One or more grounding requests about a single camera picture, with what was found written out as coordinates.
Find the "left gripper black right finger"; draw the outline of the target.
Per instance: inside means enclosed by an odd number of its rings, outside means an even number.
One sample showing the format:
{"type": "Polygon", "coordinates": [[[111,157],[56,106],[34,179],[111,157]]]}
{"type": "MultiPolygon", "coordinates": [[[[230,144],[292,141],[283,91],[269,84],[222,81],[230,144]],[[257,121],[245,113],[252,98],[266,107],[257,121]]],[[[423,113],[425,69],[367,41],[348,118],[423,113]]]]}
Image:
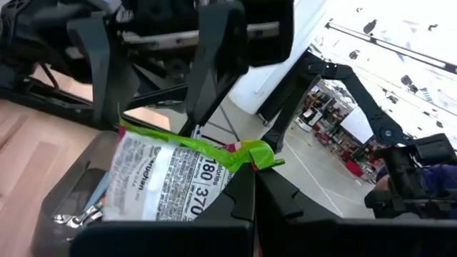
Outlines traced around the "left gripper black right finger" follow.
{"type": "Polygon", "coordinates": [[[457,257],[457,221],[341,218],[272,168],[256,174],[262,257],[457,257]]]}

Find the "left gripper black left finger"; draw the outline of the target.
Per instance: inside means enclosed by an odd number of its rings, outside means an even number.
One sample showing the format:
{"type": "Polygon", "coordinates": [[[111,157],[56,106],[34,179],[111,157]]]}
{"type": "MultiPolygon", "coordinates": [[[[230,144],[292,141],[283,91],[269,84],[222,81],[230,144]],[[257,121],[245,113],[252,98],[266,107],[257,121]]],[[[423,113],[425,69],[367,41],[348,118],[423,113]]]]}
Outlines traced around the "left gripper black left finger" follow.
{"type": "Polygon", "coordinates": [[[245,163],[194,221],[108,221],[83,230],[70,257],[253,257],[255,172],[245,163]]]}

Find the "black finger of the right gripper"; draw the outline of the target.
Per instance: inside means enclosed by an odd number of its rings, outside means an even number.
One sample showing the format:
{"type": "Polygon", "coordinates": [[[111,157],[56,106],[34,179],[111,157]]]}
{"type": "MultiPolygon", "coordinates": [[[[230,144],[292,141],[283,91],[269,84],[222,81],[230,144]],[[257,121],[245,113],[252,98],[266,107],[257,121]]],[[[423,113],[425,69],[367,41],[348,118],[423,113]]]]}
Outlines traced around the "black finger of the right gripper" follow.
{"type": "Polygon", "coordinates": [[[101,16],[70,21],[67,32],[89,62],[95,123],[105,129],[117,124],[139,87],[132,62],[101,16]]]}
{"type": "Polygon", "coordinates": [[[250,67],[284,62],[293,44],[293,0],[230,0],[201,6],[186,96],[190,136],[250,67]]]}

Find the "green pink ramen packet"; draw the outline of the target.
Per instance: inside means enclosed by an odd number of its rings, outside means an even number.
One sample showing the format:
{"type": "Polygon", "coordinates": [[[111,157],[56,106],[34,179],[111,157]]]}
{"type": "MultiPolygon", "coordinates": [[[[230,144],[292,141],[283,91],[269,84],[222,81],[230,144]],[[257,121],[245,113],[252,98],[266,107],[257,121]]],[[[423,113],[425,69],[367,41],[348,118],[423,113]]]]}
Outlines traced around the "green pink ramen packet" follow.
{"type": "Polygon", "coordinates": [[[105,221],[192,221],[244,164],[284,164],[264,141],[228,146],[143,128],[120,120],[102,212],[105,221]]]}

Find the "spoon with grey-blue handle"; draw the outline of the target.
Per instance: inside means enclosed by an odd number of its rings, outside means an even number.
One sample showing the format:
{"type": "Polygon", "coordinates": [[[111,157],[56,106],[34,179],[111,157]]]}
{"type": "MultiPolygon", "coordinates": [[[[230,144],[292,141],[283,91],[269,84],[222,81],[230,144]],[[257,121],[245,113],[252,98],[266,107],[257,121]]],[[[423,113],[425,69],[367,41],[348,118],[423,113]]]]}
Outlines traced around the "spoon with grey-blue handle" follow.
{"type": "Polygon", "coordinates": [[[90,209],[91,206],[96,204],[100,198],[105,194],[107,188],[109,187],[109,181],[110,181],[110,174],[109,172],[106,172],[102,179],[99,181],[99,184],[95,188],[94,192],[92,193],[91,197],[87,201],[84,211],[87,211],[90,209]]]}

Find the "silver spoon green handle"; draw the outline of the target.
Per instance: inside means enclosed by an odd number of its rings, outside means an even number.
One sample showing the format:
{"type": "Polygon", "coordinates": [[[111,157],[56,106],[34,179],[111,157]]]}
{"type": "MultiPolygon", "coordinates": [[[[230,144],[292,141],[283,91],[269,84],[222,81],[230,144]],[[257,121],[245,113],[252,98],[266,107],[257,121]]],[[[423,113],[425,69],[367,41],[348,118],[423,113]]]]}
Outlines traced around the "silver spoon green handle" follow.
{"type": "Polygon", "coordinates": [[[56,214],[53,217],[53,222],[70,228],[86,228],[91,223],[101,220],[103,216],[102,207],[102,202],[98,202],[79,215],[56,214]]]}

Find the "dark grey translucent bin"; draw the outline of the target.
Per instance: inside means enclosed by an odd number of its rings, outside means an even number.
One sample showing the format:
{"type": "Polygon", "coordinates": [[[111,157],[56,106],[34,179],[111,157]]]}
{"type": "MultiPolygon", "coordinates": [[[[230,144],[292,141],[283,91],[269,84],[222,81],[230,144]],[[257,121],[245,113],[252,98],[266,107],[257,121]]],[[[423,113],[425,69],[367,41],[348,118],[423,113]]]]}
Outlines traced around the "dark grey translucent bin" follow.
{"type": "Polygon", "coordinates": [[[69,257],[70,240],[81,229],[58,224],[54,216],[83,213],[110,169],[117,139],[115,132],[99,133],[44,198],[31,243],[33,257],[69,257]]]}

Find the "white panel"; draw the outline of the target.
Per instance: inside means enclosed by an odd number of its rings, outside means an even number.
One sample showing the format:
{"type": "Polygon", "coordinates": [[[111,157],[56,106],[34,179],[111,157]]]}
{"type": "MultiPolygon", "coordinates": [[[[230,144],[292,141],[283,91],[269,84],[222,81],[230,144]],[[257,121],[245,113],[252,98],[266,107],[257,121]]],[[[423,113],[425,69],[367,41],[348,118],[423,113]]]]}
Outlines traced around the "white panel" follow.
{"type": "Polygon", "coordinates": [[[342,120],[340,125],[362,144],[373,136],[373,131],[368,119],[359,106],[352,110],[350,114],[342,120]]]}

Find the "storage shelves with goods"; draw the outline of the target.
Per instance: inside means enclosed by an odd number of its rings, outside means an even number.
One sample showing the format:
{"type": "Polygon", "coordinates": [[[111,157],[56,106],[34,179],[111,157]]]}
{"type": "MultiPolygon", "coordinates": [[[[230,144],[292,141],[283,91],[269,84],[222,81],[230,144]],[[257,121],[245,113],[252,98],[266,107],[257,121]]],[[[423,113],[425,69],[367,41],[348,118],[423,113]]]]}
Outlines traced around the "storage shelves with goods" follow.
{"type": "Polygon", "coordinates": [[[352,175],[373,183],[383,165],[373,158],[378,142],[373,135],[362,144],[340,125],[357,106],[339,82],[320,80],[306,94],[294,122],[342,162],[352,175]]]}

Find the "black aluminium table frame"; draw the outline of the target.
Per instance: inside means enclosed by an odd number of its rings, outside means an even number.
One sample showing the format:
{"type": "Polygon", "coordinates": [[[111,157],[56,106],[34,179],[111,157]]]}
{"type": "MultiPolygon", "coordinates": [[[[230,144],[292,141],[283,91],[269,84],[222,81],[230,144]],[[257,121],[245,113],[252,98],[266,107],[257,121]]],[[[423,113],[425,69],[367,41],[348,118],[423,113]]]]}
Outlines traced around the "black aluminium table frame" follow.
{"type": "MultiPolygon", "coordinates": [[[[134,97],[128,106],[132,111],[139,107],[157,104],[163,100],[183,100],[187,85],[182,84],[171,89],[155,91],[134,97]]],[[[63,90],[56,91],[44,82],[27,78],[23,81],[0,82],[0,99],[5,99],[26,107],[43,111],[78,124],[99,130],[116,131],[119,129],[118,113],[113,121],[95,121],[93,104],[75,94],[63,90]]]]}

